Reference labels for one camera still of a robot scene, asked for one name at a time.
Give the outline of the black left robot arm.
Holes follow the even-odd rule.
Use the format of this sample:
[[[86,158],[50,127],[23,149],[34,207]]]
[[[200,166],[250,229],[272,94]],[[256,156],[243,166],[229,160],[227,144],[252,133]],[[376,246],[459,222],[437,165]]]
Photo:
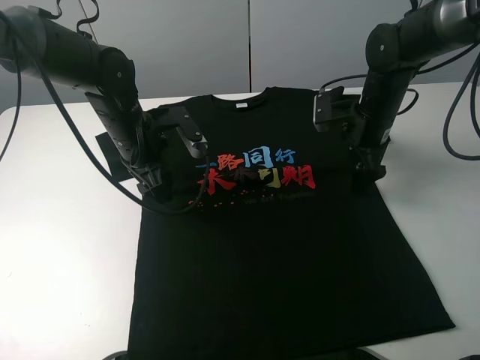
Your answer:
[[[144,209],[166,215],[153,190],[161,185],[160,119],[163,110],[143,111],[135,83],[134,63],[119,49],[96,44],[86,33],[56,23],[56,16],[39,7],[14,6],[1,12],[1,66],[10,72],[43,81],[88,159],[105,179]],[[101,166],[68,114],[54,86],[85,93],[121,165],[139,181],[143,200],[121,186]]]

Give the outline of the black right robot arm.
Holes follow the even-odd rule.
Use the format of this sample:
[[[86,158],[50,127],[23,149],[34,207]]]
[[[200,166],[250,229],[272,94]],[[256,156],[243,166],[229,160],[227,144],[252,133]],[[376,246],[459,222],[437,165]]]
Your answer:
[[[365,49],[361,99],[352,111],[356,190],[386,175],[381,164],[389,133],[411,81],[430,60],[479,42],[476,1],[431,1],[395,24],[380,24]]]

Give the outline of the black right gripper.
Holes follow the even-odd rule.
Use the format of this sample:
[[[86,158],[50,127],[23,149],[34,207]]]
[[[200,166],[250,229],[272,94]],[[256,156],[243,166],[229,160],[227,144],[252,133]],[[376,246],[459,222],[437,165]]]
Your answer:
[[[350,150],[352,163],[352,188],[354,191],[366,191],[376,181],[386,176],[386,167],[382,165],[386,144],[375,148],[353,146]]]

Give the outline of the black robot base front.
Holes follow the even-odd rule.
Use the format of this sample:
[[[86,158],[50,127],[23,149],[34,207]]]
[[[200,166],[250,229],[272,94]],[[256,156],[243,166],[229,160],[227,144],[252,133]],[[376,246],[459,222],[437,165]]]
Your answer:
[[[128,351],[118,351],[105,356],[102,359],[134,359],[128,355]],[[342,349],[318,355],[301,355],[296,357],[284,357],[273,353],[254,353],[251,355],[215,355],[207,358],[171,358],[171,359],[384,359],[366,349]]]

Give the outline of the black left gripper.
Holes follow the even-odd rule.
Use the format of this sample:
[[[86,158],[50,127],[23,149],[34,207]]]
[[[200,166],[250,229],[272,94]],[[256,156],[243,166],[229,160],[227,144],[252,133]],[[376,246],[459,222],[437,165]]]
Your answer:
[[[138,181],[137,189],[144,201],[169,202],[169,173],[164,170],[161,160],[141,164],[128,161],[127,171]]]

